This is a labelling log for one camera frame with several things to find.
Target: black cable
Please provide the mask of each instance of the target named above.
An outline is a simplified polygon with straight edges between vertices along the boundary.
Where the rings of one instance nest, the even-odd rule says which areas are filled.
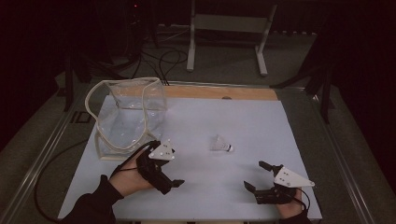
[[[115,71],[122,71],[122,70],[125,70],[125,69],[131,67],[132,65],[134,65],[135,62],[136,62],[136,60],[128,59],[128,62],[126,62],[126,63],[121,63],[121,64],[117,64],[117,65],[109,65],[107,68],[111,69],[111,70],[115,70]]]
[[[139,62],[137,63],[137,67],[134,70],[134,72],[132,73],[132,76],[130,79],[134,79],[134,77],[136,76],[137,71],[139,70],[140,64],[142,63],[142,55],[139,54]]]
[[[309,207],[311,206],[311,200],[309,199],[309,197],[305,193],[305,191],[303,191],[302,189],[297,189],[297,190],[301,191],[305,195],[306,199],[308,199],[308,208],[307,208],[307,210],[309,210]]]
[[[125,79],[125,77],[120,76],[119,74],[113,72],[111,69],[106,68],[104,65],[96,62],[95,60],[91,59],[87,55],[80,53],[79,56],[84,59],[86,62],[90,63],[91,65],[95,66],[96,68],[100,69],[101,71],[105,72],[110,77],[113,77],[116,80]]]
[[[306,204],[302,200],[296,199],[294,196],[291,196],[288,193],[283,192],[282,190],[280,190],[279,193],[287,196],[288,198],[291,198],[292,200],[294,200],[297,203],[300,203],[304,207],[304,210],[308,210],[309,207],[311,206],[311,201],[309,200],[308,195],[302,189],[298,189],[298,190],[300,190],[308,199],[308,207],[306,207]]]
[[[73,147],[77,147],[85,142],[88,142],[88,139],[85,139],[83,141],[77,142],[74,145],[65,148],[64,150],[62,150],[61,152],[59,152],[58,154],[56,154],[54,157],[52,157],[47,164],[43,167],[43,169],[40,171],[40,173],[37,176],[37,181],[35,182],[35,187],[34,187],[34,200],[35,200],[35,208],[37,209],[38,213],[44,217],[46,220],[50,221],[50,222],[54,222],[54,223],[58,223],[60,221],[60,219],[58,218],[53,218],[53,217],[49,217],[47,214],[45,214],[45,212],[41,209],[40,205],[38,204],[38,199],[37,199],[37,192],[38,192],[38,185],[41,179],[41,176],[44,174],[44,172],[46,171],[46,169],[49,167],[49,165],[55,161],[59,156],[61,156],[62,154],[64,154],[66,151],[70,150]]]
[[[129,168],[129,169],[121,169],[120,171],[130,171],[130,170],[135,170],[135,169],[137,169],[137,167]]]
[[[135,157],[136,155],[137,155],[137,153],[139,153],[141,150],[143,150],[143,149],[145,149],[146,147],[148,147],[148,148],[146,148],[145,150],[147,150],[147,149],[151,149],[151,148],[153,148],[154,146],[155,146],[155,144],[157,144],[157,143],[159,143],[159,141],[150,141],[150,142],[147,142],[147,143],[145,143],[145,144],[143,144],[141,147],[139,147],[130,157],[128,157],[128,159],[126,159],[122,164],[120,164],[120,165],[118,165],[117,167],[116,167],[116,169],[113,171],[113,173],[111,174],[111,176],[110,176],[110,178],[113,176],[113,175],[115,175],[116,173],[118,173],[119,171],[123,171],[122,170],[122,167],[126,164],[126,163],[128,163],[128,161],[130,161],[133,157]]]
[[[143,62],[145,62],[146,64],[148,64],[148,65],[152,68],[152,70],[154,70],[155,75],[161,80],[161,82],[162,82],[163,85],[164,85],[163,77],[161,77],[160,73],[158,73],[155,64],[153,65],[153,64],[152,64],[153,62],[148,61],[148,60],[146,60],[145,58],[143,58]]]
[[[146,53],[145,51],[142,51],[142,54],[145,54],[145,55],[147,55],[147,56],[149,56],[149,57],[151,57],[151,58],[154,58],[154,59],[156,59],[156,60],[159,61],[158,64],[159,64],[159,69],[160,69],[160,72],[161,72],[160,77],[163,78],[163,84],[164,84],[164,85],[169,85],[169,82],[168,82],[166,76],[168,75],[168,73],[169,73],[173,68],[175,68],[175,66],[176,66],[177,64],[186,62],[186,61],[188,60],[188,56],[187,56],[187,53],[186,53],[186,52],[181,51],[181,50],[178,50],[178,49],[175,49],[175,48],[165,47],[165,48],[163,48],[163,49],[171,49],[171,50],[166,51],[163,55],[161,55],[160,58],[158,58],[158,57],[156,57],[156,56],[154,56],[154,55],[151,55],[151,54],[149,54],[149,53]],[[178,58],[177,58],[177,60],[176,60],[175,62],[170,62],[170,61],[167,61],[167,60],[164,59],[164,57],[165,57],[166,55],[168,55],[168,54],[170,54],[170,53],[174,53],[174,52],[176,52],[177,55],[178,55]],[[166,72],[164,72],[164,71],[163,71],[163,66],[162,66],[163,63],[170,63],[170,64],[172,64],[172,66],[171,66]]]

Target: shuttlecock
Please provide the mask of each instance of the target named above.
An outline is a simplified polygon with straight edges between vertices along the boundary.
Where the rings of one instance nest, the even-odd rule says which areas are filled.
[[[231,144],[227,143],[223,137],[221,137],[220,135],[217,135],[216,141],[212,146],[212,150],[223,150],[223,151],[232,152],[233,146],[231,146]]]

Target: table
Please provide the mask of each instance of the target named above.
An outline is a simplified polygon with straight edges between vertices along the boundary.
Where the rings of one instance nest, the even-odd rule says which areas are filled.
[[[258,167],[260,160],[276,165],[282,163],[307,177],[275,92],[191,86],[170,86],[165,90],[168,111],[163,139],[171,139],[177,158],[165,165],[163,171],[171,179],[185,179],[186,183],[164,196],[152,189],[119,201],[114,206],[116,217],[165,221],[278,219],[273,205],[257,205],[254,196],[243,186],[243,180],[254,183],[258,189],[273,186],[273,174]],[[100,174],[110,175],[120,163],[98,159],[94,133],[95,129],[81,157],[60,217],[71,210],[81,194],[97,187]],[[211,137],[217,133],[232,142],[234,152],[210,150]],[[311,200],[308,216],[321,219],[313,190],[304,190]]]
[[[76,86],[75,102],[68,112],[62,113],[58,125],[54,126],[53,130],[50,130],[53,134],[49,134],[46,138],[48,143],[42,148],[40,155],[35,157],[35,163],[30,166],[26,177],[15,190],[12,201],[2,211],[2,223],[46,222],[37,212],[32,194],[37,175],[41,174],[39,171],[43,168],[46,169],[41,174],[41,180],[37,186],[37,203],[48,217],[55,218],[59,215],[67,190],[70,188],[70,183],[77,170],[78,162],[84,152],[84,144],[94,127],[93,119],[90,119],[85,111],[84,99],[88,90],[95,84],[94,80],[90,84],[80,83]],[[189,84],[192,87],[197,85],[230,87],[233,90],[240,90],[239,92],[244,93],[247,93],[246,88],[248,88],[252,90],[249,92],[254,92],[255,95],[262,90],[263,100],[270,100],[271,98],[274,100],[277,98],[286,111],[305,169],[309,173],[310,179],[316,183],[315,194],[317,201],[320,203],[323,221],[329,223],[374,223],[372,221],[364,221],[368,220],[365,218],[371,215],[371,210],[364,207],[366,204],[370,205],[370,201],[367,202],[367,199],[363,197],[356,197],[357,194],[355,194],[356,190],[354,188],[358,186],[356,183],[355,185],[351,183],[351,181],[357,181],[357,179],[356,176],[350,175],[356,173],[339,161],[340,157],[343,157],[343,151],[340,151],[340,147],[336,144],[340,143],[336,142],[336,139],[332,136],[333,133],[328,132],[328,128],[326,128],[317,110],[318,102],[307,96],[304,91],[298,88],[286,88],[274,92],[265,86],[171,82],[171,85],[176,84]],[[228,92],[221,92],[218,95],[219,98],[224,95],[236,97]],[[64,102],[61,100],[60,111],[63,110],[63,104]],[[337,130],[337,132],[342,134],[343,130]],[[56,155],[58,155],[57,158],[51,164],[46,165]]]
[[[192,72],[195,60],[195,30],[217,30],[217,31],[236,31],[262,34],[262,41],[256,46],[256,57],[260,69],[260,75],[267,76],[262,50],[270,32],[272,20],[276,12],[276,5],[271,6],[269,15],[266,18],[235,17],[206,15],[195,12],[195,0],[191,0],[191,25],[190,25],[190,47],[187,60],[187,70]]]

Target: white board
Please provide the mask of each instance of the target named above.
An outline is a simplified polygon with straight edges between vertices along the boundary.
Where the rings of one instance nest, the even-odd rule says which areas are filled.
[[[67,192],[59,217],[66,216],[77,198],[93,192],[99,176],[109,176],[120,161],[100,161],[92,135]],[[233,152],[210,150],[216,135]],[[119,219],[132,220],[275,220],[271,204],[256,204],[244,180],[269,189],[273,173],[259,161],[283,164],[309,179],[279,101],[168,98],[163,140],[170,139],[175,159],[163,166],[171,179],[184,179],[178,189],[162,195],[156,189],[137,192],[114,206]],[[303,188],[311,206],[308,217],[321,219],[312,188]]]

